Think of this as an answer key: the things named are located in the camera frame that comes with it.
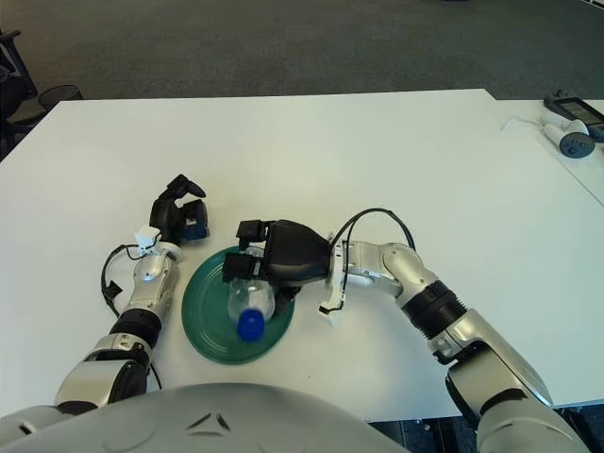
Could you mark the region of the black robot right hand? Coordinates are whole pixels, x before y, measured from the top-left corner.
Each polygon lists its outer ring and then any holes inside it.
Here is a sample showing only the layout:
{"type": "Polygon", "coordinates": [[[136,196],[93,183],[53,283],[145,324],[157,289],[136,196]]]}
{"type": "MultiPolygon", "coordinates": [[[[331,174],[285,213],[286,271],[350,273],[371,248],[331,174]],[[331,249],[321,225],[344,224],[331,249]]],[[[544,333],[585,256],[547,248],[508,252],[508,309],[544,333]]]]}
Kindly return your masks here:
{"type": "Polygon", "coordinates": [[[240,222],[236,237],[239,250],[226,254],[223,281],[268,283],[276,315],[287,309],[302,286],[329,274],[330,242],[307,226],[290,220],[247,220],[240,222]]]}

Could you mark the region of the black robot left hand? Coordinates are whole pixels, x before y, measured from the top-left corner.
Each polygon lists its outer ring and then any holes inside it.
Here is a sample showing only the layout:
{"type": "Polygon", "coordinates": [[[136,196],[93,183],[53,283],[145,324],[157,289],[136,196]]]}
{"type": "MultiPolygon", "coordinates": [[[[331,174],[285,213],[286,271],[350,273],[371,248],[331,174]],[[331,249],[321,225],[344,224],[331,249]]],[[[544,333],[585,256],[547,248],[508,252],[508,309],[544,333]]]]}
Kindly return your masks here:
{"type": "Polygon", "coordinates": [[[209,237],[204,190],[184,175],[176,176],[154,201],[149,225],[157,228],[167,243],[181,243],[209,237]]]}

